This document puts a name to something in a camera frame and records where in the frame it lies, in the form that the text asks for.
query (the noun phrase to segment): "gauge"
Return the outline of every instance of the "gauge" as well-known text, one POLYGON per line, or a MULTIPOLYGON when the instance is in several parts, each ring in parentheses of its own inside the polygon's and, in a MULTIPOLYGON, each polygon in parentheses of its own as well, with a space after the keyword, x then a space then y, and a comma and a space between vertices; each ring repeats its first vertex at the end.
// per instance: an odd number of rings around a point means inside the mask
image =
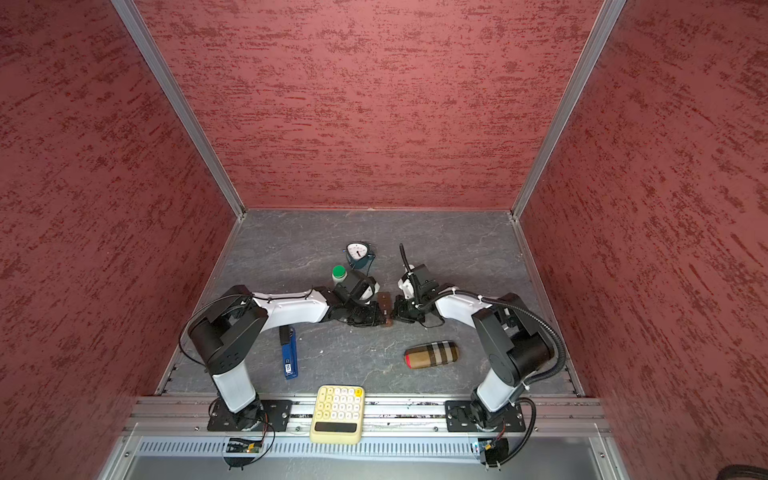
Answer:
POLYGON ((346 251, 352 257, 352 260, 360 260, 365 255, 368 255, 368 246, 364 243, 350 243, 346 246, 346 251))
POLYGON ((349 262, 349 266, 353 270, 369 265, 369 262, 372 262, 375 256, 370 243, 352 242, 346 246, 346 261, 349 262))

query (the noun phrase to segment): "small bottle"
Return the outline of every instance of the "small bottle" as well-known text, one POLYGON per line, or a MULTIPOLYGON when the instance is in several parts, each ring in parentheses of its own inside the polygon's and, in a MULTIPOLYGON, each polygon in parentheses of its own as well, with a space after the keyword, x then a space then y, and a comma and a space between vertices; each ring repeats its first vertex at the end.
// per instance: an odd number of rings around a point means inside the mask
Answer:
POLYGON ((341 283, 346 278, 346 268, 342 265, 333 267, 333 283, 341 283))

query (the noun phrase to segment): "yellow calculator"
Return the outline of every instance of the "yellow calculator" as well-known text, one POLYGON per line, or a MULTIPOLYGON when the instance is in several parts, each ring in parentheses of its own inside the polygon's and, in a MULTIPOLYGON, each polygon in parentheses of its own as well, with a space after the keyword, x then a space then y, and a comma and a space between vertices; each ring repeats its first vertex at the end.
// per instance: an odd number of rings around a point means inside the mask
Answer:
POLYGON ((355 445, 362 436, 366 392, 349 385, 324 385, 317 391, 310 440, 355 445))

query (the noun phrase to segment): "gray stone floor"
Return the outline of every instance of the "gray stone floor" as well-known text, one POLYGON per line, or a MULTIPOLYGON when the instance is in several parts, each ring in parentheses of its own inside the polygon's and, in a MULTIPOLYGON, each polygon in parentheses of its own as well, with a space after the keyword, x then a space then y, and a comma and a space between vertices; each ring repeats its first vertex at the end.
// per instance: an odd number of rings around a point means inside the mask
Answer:
MULTIPOLYGON (((489 296, 517 293, 529 308, 541 313, 504 212, 252 210, 214 293, 218 296, 238 283, 261 293, 332 286, 331 269, 346 265, 343 251, 354 240, 374 245, 376 260, 370 274, 393 299, 404 273, 398 251, 402 242, 409 262, 424 263, 440 283, 489 296)), ((399 322, 372 329, 339 322, 303 323, 296 325, 296 333, 299 376, 292 380, 283 376, 276 329, 263 332, 254 343, 245 361, 258 392, 315 393, 322 384, 336 383, 361 385, 368 394, 468 395, 489 368, 474 329, 450 320, 434 329, 399 322), (405 350, 435 340, 456 341, 459 361, 409 369, 402 358, 405 350)), ((184 357, 179 358, 166 390, 215 392, 202 367, 184 357)), ((537 383, 531 394, 570 396, 574 390, 563 372, 537 383)))

